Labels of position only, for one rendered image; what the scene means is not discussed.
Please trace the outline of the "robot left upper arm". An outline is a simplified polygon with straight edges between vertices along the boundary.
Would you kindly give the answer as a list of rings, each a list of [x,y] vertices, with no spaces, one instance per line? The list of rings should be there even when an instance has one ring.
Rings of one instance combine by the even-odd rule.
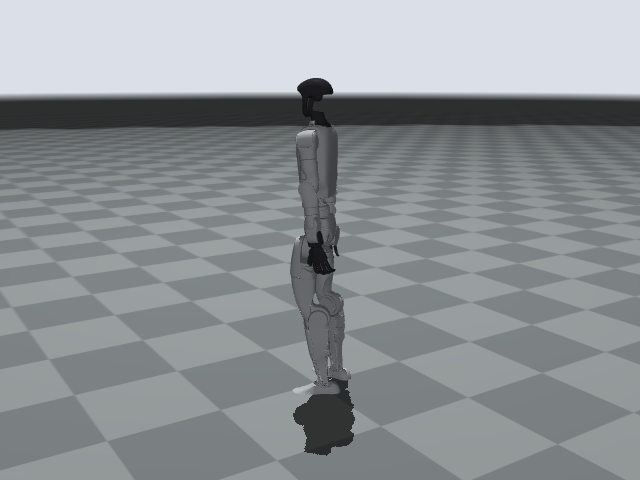
[[[317,148],[319,145],[316,130],[305,130],[297,134],[296,147],[299,152],[301,170],[305,175],[303,182],[309,182],[313,185],[317,194],[319,189],[318,165],[317,165]],[[303,183],[301,182],[301,183]],[[300,183],[300,184],[301,184]],[[299,186],[300,186],[299,184]],[[298,192],[299,192],[298,186]]]

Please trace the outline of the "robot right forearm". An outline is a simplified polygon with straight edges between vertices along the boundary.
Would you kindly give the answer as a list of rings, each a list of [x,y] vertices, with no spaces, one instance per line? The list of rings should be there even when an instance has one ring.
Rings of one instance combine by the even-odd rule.
[[[333,195],[330,198],[324,198],[324,202],[326,202],[329,205],[330,213],[334,214],[334,216],[336,213],[336,207],[334,206],[336,204],[336,195],[337,195],[337,183],[336,183],[335,195]]]

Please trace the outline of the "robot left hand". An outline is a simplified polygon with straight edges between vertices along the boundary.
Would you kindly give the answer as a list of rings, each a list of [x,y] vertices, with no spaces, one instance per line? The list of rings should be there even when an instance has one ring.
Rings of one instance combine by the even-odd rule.
[[[334,272],[335,269],[332,269],[330,267],[330,264],[327,260],[327,255],[321,247],[323,245],[323,238],[320,231],[317,232],[317,240],[318,240],[318,243],[313,243],[313,244],[307,241],[308,246],[311,247],[311,249],[309,250],[309,256],[307,260],[308,265],[312,266],[312,263],[313,263],[314,272],[317,274],[322,274],[322,275],[330,274],[331,272]],[[326,267],[328,270],[326,269]]]

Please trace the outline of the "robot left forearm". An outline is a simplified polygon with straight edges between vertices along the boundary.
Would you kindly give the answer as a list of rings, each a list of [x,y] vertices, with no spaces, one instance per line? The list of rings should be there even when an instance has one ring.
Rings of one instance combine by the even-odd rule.
[[[309,182],[303,182],[299,186],[299,194],[304,208],[306,238],[309,243],[318,243],[317,232],[321,232],[321,220],[319,219],[320,201],[317,199],[314,187]],[[322,232],[321,232],[322,234]]]

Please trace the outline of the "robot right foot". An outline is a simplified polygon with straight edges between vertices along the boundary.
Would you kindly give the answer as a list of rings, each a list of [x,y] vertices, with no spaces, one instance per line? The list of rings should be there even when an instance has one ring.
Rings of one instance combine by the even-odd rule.
[[[339,379],[339,380],[343,380],[343,381],[351,379],[351,375],[350,375],[350,372],[349,372],[348,369],[342,368],[339,365],[339,371],[333,371],[332,369],[330,369],[331,365],[328,365],[327,367],[328,367],[328,376],[329,377],[333,377],[333,378],[336,378],[336,379]],[[334,367],[334,365],[333,365],[333,367]],[[315,372],[314,368],[312,368],[312,370]]]

